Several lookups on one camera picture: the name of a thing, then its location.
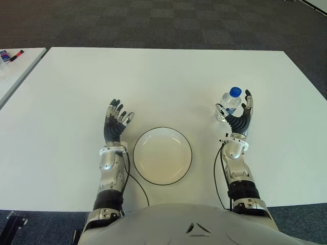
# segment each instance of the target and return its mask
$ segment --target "bottle label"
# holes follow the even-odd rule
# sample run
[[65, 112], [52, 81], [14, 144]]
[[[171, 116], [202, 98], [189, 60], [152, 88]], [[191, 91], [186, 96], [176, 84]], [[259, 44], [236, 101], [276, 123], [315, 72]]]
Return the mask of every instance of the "bottle label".
[[226, 108], [226, 111], [228, 111], [229, 114], [233, 114], [235, 110], [236, 108]]

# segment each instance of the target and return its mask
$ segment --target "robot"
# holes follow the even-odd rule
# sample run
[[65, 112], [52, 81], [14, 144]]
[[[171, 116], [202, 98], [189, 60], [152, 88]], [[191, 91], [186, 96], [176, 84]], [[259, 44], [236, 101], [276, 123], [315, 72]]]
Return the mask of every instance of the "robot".
[[253, 111], [253, 99], [248, 90], [246, 101], [246, 105], [242, 104], [241, 117], [229, 114], [223, 106], [216, 104], [232, 131], [221, 140], [217, 154], [224, 166], [231, 203], [229, 210], [207, 205], [163, 204], [124, 216], [123, 193], [129, 177], [124, 174], [124, 155], [128, 157], [128, 153], [121, 144], [120, 135], [134, 113], [126, 115], [124, 111], [120, 114], [123, 105], [120, 100], [113, 100], [104, 123], [106, 145], [100, 150], [100, 186], [78, 245], [316, 244], [280, 232], [265, 202], [260, 199], [251, 171], [244, 162]]

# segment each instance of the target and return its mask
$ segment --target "blue bottle cap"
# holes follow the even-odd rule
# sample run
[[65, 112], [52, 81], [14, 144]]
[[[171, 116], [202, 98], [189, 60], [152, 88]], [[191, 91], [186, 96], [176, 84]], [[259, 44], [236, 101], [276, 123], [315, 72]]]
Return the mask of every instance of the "blue bottle cap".
[[238, 87], [231, 88], [231, 90], [229, 92], [230, 96], [233, 96], [233, 97], [238, 97], [238, 96], [240, 96], [241, 93], [242, 93], [242, 90]]

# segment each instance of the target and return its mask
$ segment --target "gray carpet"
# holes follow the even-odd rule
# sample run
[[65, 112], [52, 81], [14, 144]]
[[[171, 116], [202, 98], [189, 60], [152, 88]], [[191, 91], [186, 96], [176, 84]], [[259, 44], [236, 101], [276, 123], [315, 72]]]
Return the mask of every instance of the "gray carpet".
[[[281, 50], [327, 98], [327, 18], [299, 1], [10, 0], [1, 2], [1, 11], [1, 48]], [[270, 211], [282, 232], [327, 243], [327, 204]], [[0, 231], [7, 213], [0, 211]], [[14, 244], [70, 244], [86, 216], [25, 213], [30, 221]]]
[[[279, 229], [290, 236], [327, 243], [327, 204], [269, 208]], [[0, 210], [0, 231], [9, 211]], [[17, 212], [29, 221], [12, 245], [69, 245], [75, 229], [83, 229], [86, 212]]]

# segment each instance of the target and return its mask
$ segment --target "red marker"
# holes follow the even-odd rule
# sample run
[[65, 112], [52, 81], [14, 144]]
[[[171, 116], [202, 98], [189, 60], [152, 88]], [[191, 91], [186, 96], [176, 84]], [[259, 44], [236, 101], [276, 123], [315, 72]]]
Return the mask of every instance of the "red marker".
[[18, 56], [20, 56], [22, 53], [24, 53], [23, 50], [20, 50], [15, 56], [11, 57], [9, 62], [14, 61], [15, 59], [17, 59]]

